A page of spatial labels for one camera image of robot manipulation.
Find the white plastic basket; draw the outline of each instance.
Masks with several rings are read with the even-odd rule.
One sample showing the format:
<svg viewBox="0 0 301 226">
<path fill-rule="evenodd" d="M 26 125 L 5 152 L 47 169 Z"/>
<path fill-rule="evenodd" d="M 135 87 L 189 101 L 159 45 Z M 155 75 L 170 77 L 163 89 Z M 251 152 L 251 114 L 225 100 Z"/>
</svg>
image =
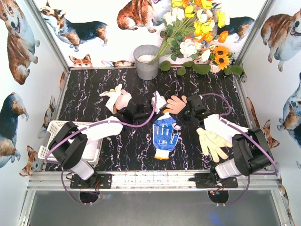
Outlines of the white plastic basket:
<svg viewBox="0 0 301 226">
<path fill-rule="evenodd" d="M 47 132 L 50 133 L 50 138 L 48 140 L 47 146 L 44 147 L 41 145 L 38 153 L 38 158 L 39 159 L 44 159 L 46 154 L 49 152 L 48 146 L 53 140 L 53 138 L 57 135 L 58 131 L 63 127 L 63 125 L 68 122 L 68 121 L 51 121 L 48 128 Z M 90 124 L 90 122 L 80 122 L 80 121 L 74 121 L 73 122 L 75 125 L 80 126 L 80 125 L 85 125 L 85 124 Z M 92 164 L 93 166 L 96 166 L 98 164 L 99 156 L 100 156 L 100 148 L 102 144 L 102 139 L 97 140 L 95 142 L 90 143 L 89 145 L 86 146 L 84 153 L 82 155 L 82 158 Z M 57 161 L 56 158 L 51 154 L 48 159 L 50 161 Z"/>
</svg>

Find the white rose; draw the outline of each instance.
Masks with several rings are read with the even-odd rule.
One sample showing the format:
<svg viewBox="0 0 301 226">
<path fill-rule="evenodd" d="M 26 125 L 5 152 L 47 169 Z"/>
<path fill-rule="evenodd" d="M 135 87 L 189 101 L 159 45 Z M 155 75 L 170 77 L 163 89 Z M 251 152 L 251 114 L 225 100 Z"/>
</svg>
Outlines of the white rose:
<svg viewBox="0 0 301 226">
<path fill-rule="evenodd" d="M 184 57 L 190 57 L 192 54 L 197 53 L 197 49 L 191 39 L 186 39 L 180 44 L 180 52 Z"/>
<path fill-rule="evenodd" d="M 203 24 L 207 21 L 207 15 L 206 14 L 202 14 L 203 10 L 199 10 L 197 12 L 197 17 L 198 17 L 198 20 Z"/>
<path fill-rule="evenodd" d="M 175 22 L 178 18 L 178 20 L 183 20 L 185 17 L 184 9 L 175 7 L 171 10 L 172 20 Z"/>
<path fill-rule="evenodd" d="M 173 25 L 171 12 L 167 12 L 163 15 L 163 19 L 165 19 L 167 25 Z"/>
<path fill-rule="evenodd" d="M 202 53 L 202 55 L 201 55 L 201 57 L 200 57 L 200 60 L 201 60 L 203 63 L 205 63 L 205 62 L 209 59 L 210 53 L 211 53 L 211 51 L 210 51 L 209 49 L 205 50 L 205 51 Z"/>
</svg>

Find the peach glove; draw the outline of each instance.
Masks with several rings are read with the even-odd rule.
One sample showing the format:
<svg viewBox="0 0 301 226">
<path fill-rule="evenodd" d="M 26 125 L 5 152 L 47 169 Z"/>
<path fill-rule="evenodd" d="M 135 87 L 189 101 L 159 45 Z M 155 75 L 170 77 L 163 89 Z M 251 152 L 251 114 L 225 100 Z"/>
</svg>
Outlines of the peach glove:
<svg viewBox="0 0 301 226">
<path fill-rule="evenodd" d="M 219 135 L 202 128 L 198 128 L 197 133 L 199 135 L 199 142 L 204 155 L 209 155 L 210 150 L 214 162 L 220 161 L 218 156 L 222 159 L 228 158 L 227 154 L 221 149 L 221 147 L 232 147 L 232 144 Z"/>
<path fill-rule="evenodd" d="M 178 114 L 187 104 L 186 96 L 182 96 L 182 100 L 177 96 L 171 96 L 171 99 L 167 100 L 167 108 L 169 113 Z"/>
</svg>

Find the black marble surface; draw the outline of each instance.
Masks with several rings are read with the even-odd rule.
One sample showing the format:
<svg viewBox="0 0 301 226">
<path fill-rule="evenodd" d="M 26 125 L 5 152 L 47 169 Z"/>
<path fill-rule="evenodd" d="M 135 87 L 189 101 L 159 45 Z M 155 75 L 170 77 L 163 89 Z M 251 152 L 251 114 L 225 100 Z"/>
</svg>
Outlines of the black marble surface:
<svg viewBox="0 0 301 226">
<path fill-rule="evenodd" d="M 122 83 L 123 89 L 132 94 L 133 99 L 143 103 L 158 91 L 166 99 L 172 95 L 187 97 L 195 94 L 217 93 L 229 101 L 232 109 L 226 118 L 229 121 L 247 126 L 246 118 L 232 78 L 222 72 L 206 76 L 188 70 L 186 75 L 177 76 L 176 68 L 160 72 L 156 79 L 144 81 L 138 78 L 134 68 L 72 70 L 65 93 L 59 120 L 63 121 L 100 121 L 111 116 L 105 107 L 108 97 L 100 93 L 115 88 Z M 204 97 L 207 108 L 217 113 L 227 112 L 227 106 L 218 97 Z M 96 170 L 199 170 L 214 165 L 210 156 L 204 156 L 194 126 L 182 128 L 175 150 L 169 160 L 154 158 L 152 125 L 143 128 L 126 128 L 118 136 L 103 139 L 101 156 Z M 225 149 L 231 158 L 232 150 Z M 47 164 L 46 171 L 60 170 Z"/>
</svg>

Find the blue and white glove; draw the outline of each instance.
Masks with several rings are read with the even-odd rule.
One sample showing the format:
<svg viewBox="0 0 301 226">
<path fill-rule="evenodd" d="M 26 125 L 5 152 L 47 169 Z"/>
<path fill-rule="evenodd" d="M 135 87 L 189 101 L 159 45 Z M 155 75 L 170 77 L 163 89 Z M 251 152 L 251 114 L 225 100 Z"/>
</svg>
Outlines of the blue and white glove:
<svg viewBox="0 0 301 226">
<path fill-rule="evenodd" d="M 153 129 L 153 143 L 156 148 L 155 158 L 166 160 L 169 157 L 169 152 L 172 152 L 178 142 L 179 135 L 174 134 L 174 130 L 178 130 L 176 121 L 165 113 L 158 118 L 152 126 Z"/>
</svg>

